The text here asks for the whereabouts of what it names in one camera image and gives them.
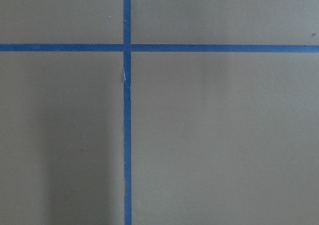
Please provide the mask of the brown paper table cover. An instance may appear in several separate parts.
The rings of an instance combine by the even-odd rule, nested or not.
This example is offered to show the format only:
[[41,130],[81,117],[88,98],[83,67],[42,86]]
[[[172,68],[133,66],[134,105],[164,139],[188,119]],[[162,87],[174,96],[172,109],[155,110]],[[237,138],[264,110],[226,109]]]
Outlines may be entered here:
[[[319,0],[132,0],[134,44],[319,42]],[[123,54],[2,52],[0,222],[124,223]],[[316,53],[133,52],[135,225],[316,225]]]

